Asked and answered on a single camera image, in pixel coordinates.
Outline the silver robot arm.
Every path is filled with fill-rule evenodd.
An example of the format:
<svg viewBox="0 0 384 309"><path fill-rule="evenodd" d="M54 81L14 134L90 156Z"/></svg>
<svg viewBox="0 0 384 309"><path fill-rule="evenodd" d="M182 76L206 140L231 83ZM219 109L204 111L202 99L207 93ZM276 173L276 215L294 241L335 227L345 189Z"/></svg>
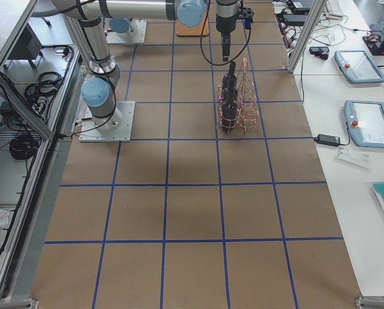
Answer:
<svg viewBox="0 0 384 309"><path fill-rule="evenodd" d="M109 20L110 29L118 35L135 35L138 26L133 19L126 17L116 17Z"/></svg>
<svg viewBox="0 0 384 309"><path fill-rule="evenodd" d="M242 1L216 1L216 29L222 38L222 60L219 66L233 62L230 58L231 33L238 20L251 30L254 12ZM75 19L82 30L84 47L90 56L89 67L98 76L109 77L116 67L107 45L102 18L178 20L193 28L207 21L211 1L39 1L34 17L63 14Z"/></svg>

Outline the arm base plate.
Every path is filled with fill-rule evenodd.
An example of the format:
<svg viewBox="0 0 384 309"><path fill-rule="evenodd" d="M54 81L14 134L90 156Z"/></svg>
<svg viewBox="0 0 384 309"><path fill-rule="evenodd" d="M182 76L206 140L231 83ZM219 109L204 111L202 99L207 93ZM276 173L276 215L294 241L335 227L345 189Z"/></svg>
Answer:
<svg viewBox="0 0 384 309"><path fill-rule="evenodd" d="M117 33L109 30L106 41L112 45L143 45L147 24L146 20L132 20L127 32Z"/></svg>
<svg viewBox="0 0 384 309"><path fill-rule="evenodd" d="M95 118L82 123L79 135L80 142L129 142L135 114L135 101L118 101L112 118L103 126L101 120Z"/></svg>

